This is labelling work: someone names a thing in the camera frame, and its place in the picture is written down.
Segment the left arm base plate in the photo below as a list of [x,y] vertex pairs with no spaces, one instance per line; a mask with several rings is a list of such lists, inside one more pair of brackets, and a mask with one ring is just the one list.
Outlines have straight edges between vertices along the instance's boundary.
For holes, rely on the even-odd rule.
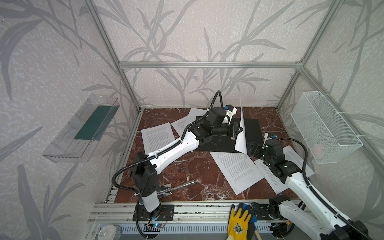
[[174,205],[160,205],[153,212],[148,212],[143,205],[135,207],[133,221],[172,221],[174,219]]

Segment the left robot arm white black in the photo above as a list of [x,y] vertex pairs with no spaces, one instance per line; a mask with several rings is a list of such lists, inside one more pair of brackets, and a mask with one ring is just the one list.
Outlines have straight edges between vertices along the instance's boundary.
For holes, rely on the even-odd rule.
[[[184,154],[209,143],[214,137],[235,140],[243,131],[239,123],[232,121],[236,113],[237,108],[232,105],[208,109],[203,116],[190,122],[177,140],[149,154],[138,154],[133,164],[113,175],[112,185],[117,189],[134,192],[148,213],[157,211],[161,205],[157,193],[160,187],[158,174]],[[129,169],[132,169],[131,178],[137,189],[117,183],[118,176]]]

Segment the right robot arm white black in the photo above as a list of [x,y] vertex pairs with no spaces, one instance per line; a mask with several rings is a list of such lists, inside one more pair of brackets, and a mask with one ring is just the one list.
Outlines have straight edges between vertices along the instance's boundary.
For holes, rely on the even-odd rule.
[[276,197],[273,204],[279,214],[290,220],[313,240],[368,240],[368,228],[361,221],[352,221],[338,210],[310,183],[307,177],[308,150],[303,165],[287,161],[279,139],[266,137],[263,144],[247,144],[249,155],[263,161],[272,174],[291,189],[313,213],[308,215],[286,197]]

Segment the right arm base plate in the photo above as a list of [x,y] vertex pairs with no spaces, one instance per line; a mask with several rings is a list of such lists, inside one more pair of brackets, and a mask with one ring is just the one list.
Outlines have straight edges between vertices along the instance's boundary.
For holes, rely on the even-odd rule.
[[280,214],[279,208],[275,205],[251,203],[251,208],[258,221],[287,221],[287,219]]

